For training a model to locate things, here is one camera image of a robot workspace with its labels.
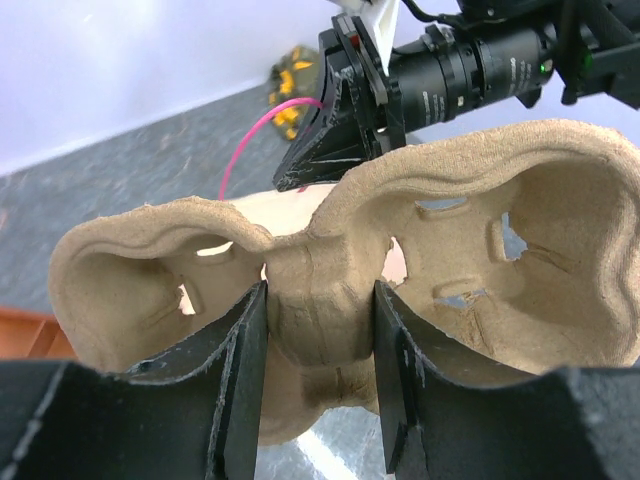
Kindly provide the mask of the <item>brown pulp cup carrier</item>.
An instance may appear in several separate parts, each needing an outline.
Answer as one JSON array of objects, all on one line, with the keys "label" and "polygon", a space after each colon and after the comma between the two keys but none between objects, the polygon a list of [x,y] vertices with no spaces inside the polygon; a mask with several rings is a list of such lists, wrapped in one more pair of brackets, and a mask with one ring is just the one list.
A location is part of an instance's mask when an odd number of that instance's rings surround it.
[{"label": "brown pulp cup carrier", "polygon": [[370,313],[391,285],[471,349],[538,374],[639,356],[639,150],[552,119],[406,146],[347,172],[302,230],[274,236],[197,196],[100,217],[50,262],[54,314],[78,357],[122,371],[223,316],[260,280],[270,332],[259,441],[327,410],[378,408]]}]

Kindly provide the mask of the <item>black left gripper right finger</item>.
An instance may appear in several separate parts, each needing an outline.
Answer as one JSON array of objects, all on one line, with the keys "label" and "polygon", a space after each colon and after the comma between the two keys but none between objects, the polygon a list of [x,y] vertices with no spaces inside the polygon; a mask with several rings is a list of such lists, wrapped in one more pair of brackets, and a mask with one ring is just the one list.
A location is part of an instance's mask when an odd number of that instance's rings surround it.
[{"label": "black left gripper right finger", "polygon": [[374,357],[384,464],[394,475],[542,475],[532,375],[496,362],[374,289]]}]

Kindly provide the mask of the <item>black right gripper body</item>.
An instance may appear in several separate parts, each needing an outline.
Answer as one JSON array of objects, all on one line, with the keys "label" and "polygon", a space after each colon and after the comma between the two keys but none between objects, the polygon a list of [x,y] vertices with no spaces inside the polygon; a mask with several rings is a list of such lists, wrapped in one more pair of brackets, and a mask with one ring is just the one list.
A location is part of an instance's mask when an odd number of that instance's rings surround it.
[{"label": "black right gripper body", "polygon": [[348,14],[332,18],[329,38],[335,42],[324,52],[344,50],[356,71],[351,93],[365,156],[377,158],[405,145],[405,124],[398,81],[384,74],[376,46],[362,20]]}]

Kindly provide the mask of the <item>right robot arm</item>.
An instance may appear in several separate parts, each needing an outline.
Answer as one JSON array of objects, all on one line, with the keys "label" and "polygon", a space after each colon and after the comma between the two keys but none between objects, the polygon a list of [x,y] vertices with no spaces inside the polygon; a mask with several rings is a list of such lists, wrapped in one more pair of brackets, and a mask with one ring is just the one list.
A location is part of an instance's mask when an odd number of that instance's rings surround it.
[{"label": "right robot arm", "polygon": [[377,45],[345,13],[320,34],[319,106],[274,175],[278,190],[337,181],[409,133],[505,99],[532,107],[553,75],[565,105],[600,93],[639,105],[635,1],[463,1],[455,15],[407,7],[425,29],[399,48]]}]

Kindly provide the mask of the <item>pink and cream paper bag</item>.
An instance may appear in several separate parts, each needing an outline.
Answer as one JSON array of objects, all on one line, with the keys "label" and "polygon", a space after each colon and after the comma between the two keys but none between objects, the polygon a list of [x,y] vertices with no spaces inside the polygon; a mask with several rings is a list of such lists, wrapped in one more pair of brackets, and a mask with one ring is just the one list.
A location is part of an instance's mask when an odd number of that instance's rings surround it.
[{"label": "pink and cream paper bag", "polygon": [[[311,97],[300,97],[287,100],[271,108],[244,135],[231,156],[220,183],[218,198],[225,197],[226,188],[231,179],[233,168],[247,144],[258,131],[276,117],[298,106],[317,107],[321,102]],[[312,213],[328,195],[332,187],[320,185],[302,187],[298,190],[279,193],[275,190],[251,194],[231,203],[249,220],[256,220],[274,236],[296,233],[309,224]],[[394,285],[401,284],[407,277],[407,266],[403,251],[396,239],[391,240],[391,247],[386,254],[382,269],[382,277]]]}]

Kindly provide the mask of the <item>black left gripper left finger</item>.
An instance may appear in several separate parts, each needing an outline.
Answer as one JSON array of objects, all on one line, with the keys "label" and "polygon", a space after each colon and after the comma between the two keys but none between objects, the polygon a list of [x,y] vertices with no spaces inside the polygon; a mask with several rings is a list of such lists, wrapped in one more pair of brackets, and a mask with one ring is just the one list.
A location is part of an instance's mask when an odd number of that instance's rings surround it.
[{"label": "black left gripper left finger", "polygon": [[123,379],[143,398],[150,439],[127,479],[251,479],[265,378],[267,284],[251,286],[221,318]]}]

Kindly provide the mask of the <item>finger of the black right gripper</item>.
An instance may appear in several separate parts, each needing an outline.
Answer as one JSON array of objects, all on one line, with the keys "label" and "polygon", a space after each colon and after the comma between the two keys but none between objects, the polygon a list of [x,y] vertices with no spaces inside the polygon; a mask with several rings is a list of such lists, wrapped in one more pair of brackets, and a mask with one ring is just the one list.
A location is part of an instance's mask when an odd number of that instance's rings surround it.
[{"label": "finger of the black right gripper", "polygon": [[344,50],[324,52],[318,84],[320,109],[304,117],[298,135],[273,177],[279,191],[335,181],[365,156],[351,92],[356,71]]}]

